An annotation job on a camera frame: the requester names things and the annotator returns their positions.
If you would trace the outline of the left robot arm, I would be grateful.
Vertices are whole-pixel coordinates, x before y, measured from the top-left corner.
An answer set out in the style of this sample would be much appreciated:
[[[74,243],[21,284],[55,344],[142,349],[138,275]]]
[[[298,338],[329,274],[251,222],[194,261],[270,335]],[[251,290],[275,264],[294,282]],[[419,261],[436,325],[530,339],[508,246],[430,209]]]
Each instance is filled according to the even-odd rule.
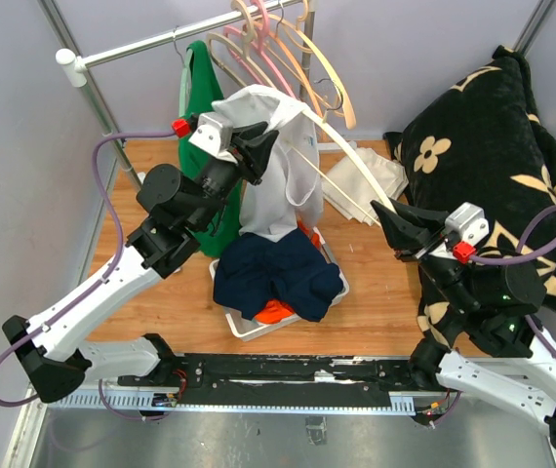
[[[258,185],[278,131],[266,122],[236,128],[212,113],[178,119],[172,135],[188,137],[209,155],[189,178],[168,163],[145,176],[137,201],[146,219],[130,235],[119,233],[114,256],[49,309],[13,316],[2,327],[41,402],[57,402],[85,382],[116,377],[164,386],[177,356],[157,333],[132,341],[96,343],[87,336],[121,306],[167,279],[195,254],[195,235],[206,231],[243,180]]]

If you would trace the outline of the pink hanger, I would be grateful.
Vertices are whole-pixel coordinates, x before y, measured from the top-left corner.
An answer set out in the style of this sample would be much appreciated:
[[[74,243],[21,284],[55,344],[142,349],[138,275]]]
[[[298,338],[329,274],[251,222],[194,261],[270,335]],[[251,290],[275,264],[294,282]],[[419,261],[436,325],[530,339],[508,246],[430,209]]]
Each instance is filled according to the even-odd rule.
[[[249,30],[255,32],[257,34],[257,38],[252,42],[251,45],[251,59],[257,65],[259,65],[267,74],[267,76],[272,80],[275,85],[274,89],[280,89],[291,98],[294,98],[296,95],[291,85],[267,53],[268,47],[265,45],[265,40],[270,36],[269,15],[266,7],[264,6],[264,2],[253,1],[252,4],[258,9],[257,19],[253,18],[253,15],[250,13],[248,5],[245,1],[231,1],[231,9],[234,12],[238,12],[242,15],[244,23],[239,29],[234,26],[228,25],[224,28],[223,33],[228,38],[231,38],[231,36],[237,36],[240,39],[241,44],[242,32],[248,32]]]

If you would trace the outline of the navy t shirt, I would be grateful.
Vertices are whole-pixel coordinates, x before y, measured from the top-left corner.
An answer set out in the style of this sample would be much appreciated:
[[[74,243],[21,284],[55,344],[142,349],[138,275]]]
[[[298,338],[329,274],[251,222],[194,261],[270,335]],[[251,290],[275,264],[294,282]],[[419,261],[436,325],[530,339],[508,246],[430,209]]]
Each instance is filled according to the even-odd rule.
[[[277,300],[319,322],[342,290],[338,266],[296,228],[277,242],[253,233],[232,242],[218,260],[213,299],[248,320]]]

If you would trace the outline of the white hanger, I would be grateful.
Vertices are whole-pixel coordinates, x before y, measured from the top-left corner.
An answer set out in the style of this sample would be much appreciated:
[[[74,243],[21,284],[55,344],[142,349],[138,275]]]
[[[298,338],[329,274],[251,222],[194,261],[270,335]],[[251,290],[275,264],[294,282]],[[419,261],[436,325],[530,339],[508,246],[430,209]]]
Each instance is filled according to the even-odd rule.
[[[379,185],[375,179],[373,173],[363,162],[362,158],[356,153],[355,149],[348,144],[345,138],[338,133],[328,122],[327,117],[331,111],[340,109],[343,106],[344,95],[343,91],[340,89],[339,85],[332,78],[321,78],[315,80],[314,84],[319,84],[323,82],[329,82],[332,84],[337,96],[338,101],[334,107],[328,107],[327,110],[319,116],[316,112],[306,107],[302,110],[302,115],[308,118],[317,128],[319,128],[323,133],[325,133],[341,150],[347,158],[351,161],[352,165],[357,169],[357,171],[362,175],[366,182],[372,187],[377,195],[378,200],[382,205],[388,209],[391,213],[395,213],[395,209],[392,205],[392,200],[386,195],[382,187]]]

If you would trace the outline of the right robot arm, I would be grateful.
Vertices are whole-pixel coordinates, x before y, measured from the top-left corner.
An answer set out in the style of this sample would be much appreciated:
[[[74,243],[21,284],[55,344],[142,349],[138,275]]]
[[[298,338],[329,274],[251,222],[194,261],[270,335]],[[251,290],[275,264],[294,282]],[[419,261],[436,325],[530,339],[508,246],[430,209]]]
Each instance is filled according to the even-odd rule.
[[[371,203],[388,246],[414,262],[443,296],[441,313],[425,316],[424,337],[408,378],[420,390],[438,384],[533,423],[556,449],[556,341],[536,317],[546,288],[533,262],[556,248],[556,236],[531,253],[484,256],[490,232],[482,208],[424,210],[394,200]],[[556,205],[537,214],[529,238]]]

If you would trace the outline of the orange t shirt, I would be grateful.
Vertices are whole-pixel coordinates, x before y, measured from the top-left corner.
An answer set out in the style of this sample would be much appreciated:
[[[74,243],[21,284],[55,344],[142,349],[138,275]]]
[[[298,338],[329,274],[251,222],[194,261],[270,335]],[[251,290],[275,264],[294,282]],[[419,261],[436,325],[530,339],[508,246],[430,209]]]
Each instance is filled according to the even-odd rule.
[[[307,236],[310,243],[317,250],[321,249],[321,238],[314,228],[306,227],[298,220],[298,229]],[[268,300],[265,307],[256,314],[255,320],[264,325],[276,325],[294,315],[294,309],[286,302],[282,302],[278,299],[271,299]]]

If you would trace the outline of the beige hanger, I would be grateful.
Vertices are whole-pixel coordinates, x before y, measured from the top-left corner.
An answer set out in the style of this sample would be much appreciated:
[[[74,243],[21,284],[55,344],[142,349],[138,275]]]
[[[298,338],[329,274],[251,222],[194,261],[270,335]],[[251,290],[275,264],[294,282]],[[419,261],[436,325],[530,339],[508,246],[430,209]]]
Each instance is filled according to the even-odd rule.
[[[242,65],[246,70],[248,70],[257,84],[262,84],[264,86],[269,86],[274,88],[275,85],[272,80],[267,76],[263,69],[257,65],[250,57],[250,49],[252,42],[257,38],[257,34],[251,30],[248,32],[242,32],[241,44],[233,42],[224,33],[214,33],[209,32],[206,35],[206,45],[209,52],[209,56],[214,64],[220,68],[234,83],[236,83],[240,88],[245,88],[248,84],[224,61],[219,59],[214,53],[214,43],[222,44],[226,50],[232,54],[235,61]]]

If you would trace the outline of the cream hanger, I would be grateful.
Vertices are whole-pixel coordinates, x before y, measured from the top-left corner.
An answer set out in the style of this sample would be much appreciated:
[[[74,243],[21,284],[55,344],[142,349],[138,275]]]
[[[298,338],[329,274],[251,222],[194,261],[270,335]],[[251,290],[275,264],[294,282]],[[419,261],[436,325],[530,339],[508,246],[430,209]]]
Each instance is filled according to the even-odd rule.
[[[353,130],[356,127],[357,119],[351,98],[334,66],[312,40],[316,13],[315,2],[301,1],[301,4],[302,13],[296,18],[295,23],[280,19],[276,26],[301,51],[300,66],[306,77],[310,75],[309,69],[312,58],[316,58],[320,62],[326,72],[326,78],[330,79],[338,94],[338,102],[328,107],[328,110],[332,109],[333,113],[343,119],[345,127],[348,130]]]

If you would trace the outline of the white and navy shirt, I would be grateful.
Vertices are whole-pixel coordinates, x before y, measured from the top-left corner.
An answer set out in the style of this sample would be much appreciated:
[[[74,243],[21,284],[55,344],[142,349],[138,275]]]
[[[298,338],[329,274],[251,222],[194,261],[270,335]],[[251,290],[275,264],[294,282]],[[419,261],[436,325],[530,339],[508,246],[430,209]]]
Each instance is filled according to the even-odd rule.
[[[241,234],[277,242],[302,223],[318,224],[324,210],[315,125],[304,102],[276,89],[250,85],[212,103],[237,127],[257,122],[278,131],[261,184],[248,185],[239,222]]]

